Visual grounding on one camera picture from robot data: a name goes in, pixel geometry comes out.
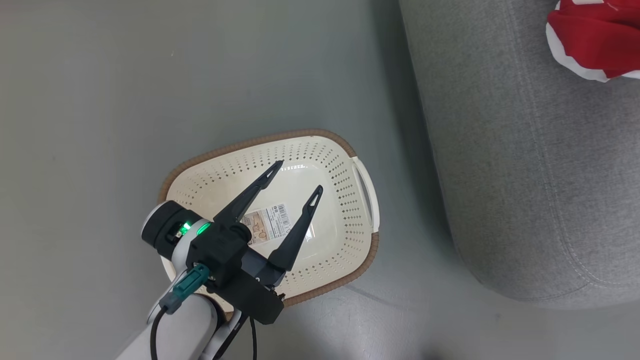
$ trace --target white perforated basket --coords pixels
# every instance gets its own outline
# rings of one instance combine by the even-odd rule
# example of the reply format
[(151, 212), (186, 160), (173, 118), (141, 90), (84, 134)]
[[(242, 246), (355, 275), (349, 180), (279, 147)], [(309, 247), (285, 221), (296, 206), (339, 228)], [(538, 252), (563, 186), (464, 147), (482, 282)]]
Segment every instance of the white perforated basket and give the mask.
[[(380, 212), (371, 178), (355, 151), (339, 136), (303, 130), (249, 140), (186, 161), (167, 178), (159, 202), (174, 200), (211, 219), (274, 161), (280, 173), (247, 213), (285, 204), (291, 222), (317, 185), (324, 194), (291, 272), (276, 288), (292, 305), (333, 290), (367, 270), (378, 249)], [(281, 240), (252, 245), (268, 257)], [(171, 280), (175, 270), (163, 258)], [(227, 312), (231, 305), (204, 288)]]

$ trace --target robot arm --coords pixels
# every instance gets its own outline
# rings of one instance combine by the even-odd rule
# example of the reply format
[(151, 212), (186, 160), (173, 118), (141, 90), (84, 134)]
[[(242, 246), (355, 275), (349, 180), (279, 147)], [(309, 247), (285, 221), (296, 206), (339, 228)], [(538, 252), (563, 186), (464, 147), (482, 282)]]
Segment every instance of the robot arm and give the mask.
[[(247, 319), (264, 325), (276, 320), (284, 294), (275, 288), (291, 271), (323, 192), (322, 186), (316, 188), (302, 216), (268, 258), (249, 248), (252, 234), (238, 219), (282, 163), (269, 167), (212, 222), (170, 200), (153, 209), (141, 237), (170, 259), (179, 275), (152, 308), (147, 328), (117, 360), (219, 359)], [(228, 322), (220, 305), (194, 294), (202, 285), (234, 307)]]

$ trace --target label sticker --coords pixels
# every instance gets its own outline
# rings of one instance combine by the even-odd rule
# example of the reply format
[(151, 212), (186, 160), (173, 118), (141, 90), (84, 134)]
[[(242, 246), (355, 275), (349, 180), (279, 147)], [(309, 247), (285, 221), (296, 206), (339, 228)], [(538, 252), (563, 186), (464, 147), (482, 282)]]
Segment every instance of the label sticker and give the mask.
[(291, 221), (285, 204), (270, 206), (244, 214), (240, 222), (251, 231), (252, 237), (249, 245), (271, 240), (282, 240), (291, 231)]

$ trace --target basket handle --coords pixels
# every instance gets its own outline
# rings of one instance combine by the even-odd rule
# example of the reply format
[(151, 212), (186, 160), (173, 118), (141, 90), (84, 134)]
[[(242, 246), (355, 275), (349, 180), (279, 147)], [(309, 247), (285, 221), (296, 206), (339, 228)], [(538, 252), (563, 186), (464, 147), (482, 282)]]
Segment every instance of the basket handle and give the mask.
[(355, 170), (358, 172), (358, 176), (356, 176), (358, 178), (358, 189), (367, 205), (369, 225), (373, 228), (373, 232), (377, 233), (380, 227), (380, 207), (378, 206), (376, 189), (373, 187), (373, 182), (371, 181), (367, 168), (364, 167), (364, 164), (358, 159), (358, 156), (354, 156), (351, 159), (353, 159)]

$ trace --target gray sofa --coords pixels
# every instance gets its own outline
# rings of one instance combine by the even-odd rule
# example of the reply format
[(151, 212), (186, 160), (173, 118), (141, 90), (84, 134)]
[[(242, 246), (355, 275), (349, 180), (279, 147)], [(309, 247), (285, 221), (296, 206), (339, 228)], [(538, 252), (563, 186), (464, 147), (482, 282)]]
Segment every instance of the gray sofa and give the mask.
[(545, 37), (556, 0), (401, 0), (458, 252), (543, 307), (640, 299), (640, 81), (584, 80)]

